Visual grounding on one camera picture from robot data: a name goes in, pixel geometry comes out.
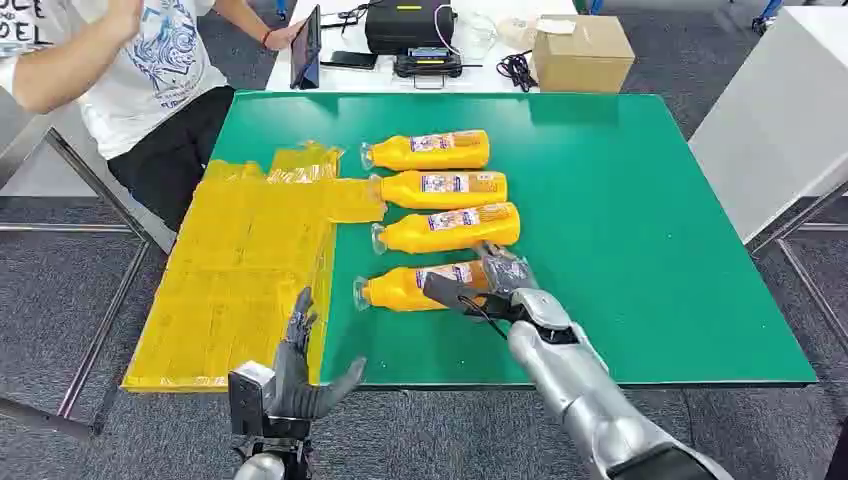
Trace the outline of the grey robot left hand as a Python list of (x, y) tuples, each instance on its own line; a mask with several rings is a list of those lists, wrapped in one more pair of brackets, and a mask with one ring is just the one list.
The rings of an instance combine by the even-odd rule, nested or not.
[(285, 336), (279, 343), (273, 369), (275, 396), (267, 409), (271, 416), (316, 420), (326, 416), (334, 406), (361, 383), (367, 359), (357, 357), (347, 371), (329, 385), (315, 386), (308, 380), (308, 341), (318, 318), (311, 313), (312, 288), (298, 294), (289, 317)]

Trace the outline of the person's right hand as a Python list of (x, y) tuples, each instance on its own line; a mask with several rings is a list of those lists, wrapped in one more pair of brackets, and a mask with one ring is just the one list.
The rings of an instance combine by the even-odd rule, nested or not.
[(143, 9), (144, 0), (109, 0), (104, 20), (110, 31), (126, 42), (138, 34)]

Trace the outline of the person's left hand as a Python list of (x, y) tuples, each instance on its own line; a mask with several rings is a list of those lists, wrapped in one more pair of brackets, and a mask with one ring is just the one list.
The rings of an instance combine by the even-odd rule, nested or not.
[(262, 38), (261, 44), (272, 51), (286, 50), (305, 23), (305, 20), (301, 20), (283, 28), (269, 30)]

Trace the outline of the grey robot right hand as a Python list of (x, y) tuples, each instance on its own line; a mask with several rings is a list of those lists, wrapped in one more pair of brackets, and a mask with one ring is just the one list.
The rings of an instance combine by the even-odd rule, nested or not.
[(483, 287), (448, 277), (428, 273), (422, 292), (448, 309), (470, 317), (472, 322), (486, 322), (496, 327), (497, 321), (529, 321), (527, 308), (521, 306), (516, 297), (520, 288), (536, 289), (538, 284), (524, 257), (519, 257), (501, 245), (489, 241), (478, 242), (472, 247), (481, 262)]

